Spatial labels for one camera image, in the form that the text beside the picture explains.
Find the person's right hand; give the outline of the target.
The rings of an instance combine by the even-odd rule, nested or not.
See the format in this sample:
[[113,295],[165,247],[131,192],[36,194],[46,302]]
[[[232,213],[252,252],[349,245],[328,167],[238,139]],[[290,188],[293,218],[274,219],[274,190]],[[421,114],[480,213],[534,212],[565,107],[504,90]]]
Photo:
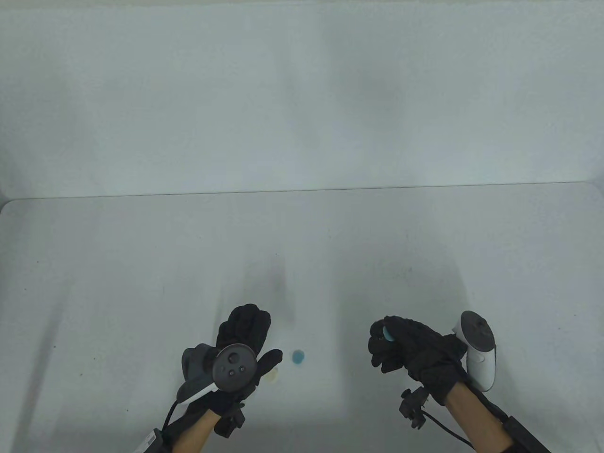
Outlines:
[[454,334],[441,335],[425,324],[386,316],[369,329],[371,364],[389,373],[405,368],[441,406],[455,384],[468,382],[461,364],[467,346]]

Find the person's left hand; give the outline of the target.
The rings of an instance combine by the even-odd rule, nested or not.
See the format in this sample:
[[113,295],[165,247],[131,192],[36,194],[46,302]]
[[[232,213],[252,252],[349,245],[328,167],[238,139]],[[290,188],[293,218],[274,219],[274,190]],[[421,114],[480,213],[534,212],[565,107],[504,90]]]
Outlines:
[[[244,344],[258,355],[268,336],[270,324],[270,314],[255,304],[250,303],[234,308],[228,319],[218,328],[216,345],[210,350],[210,358],[213,360],[224,348],[233,344]],[[185,413],[196,418],[207,411],[220,417],[230,416],[233,411],[242,407],[243,401],[259,386],[261,378],[278,366],[282,359],[283,352],[280,349],[266,352],[257,358],[257,369],[247,386],[233,393],[220,390],[208,393],[192,402]]]

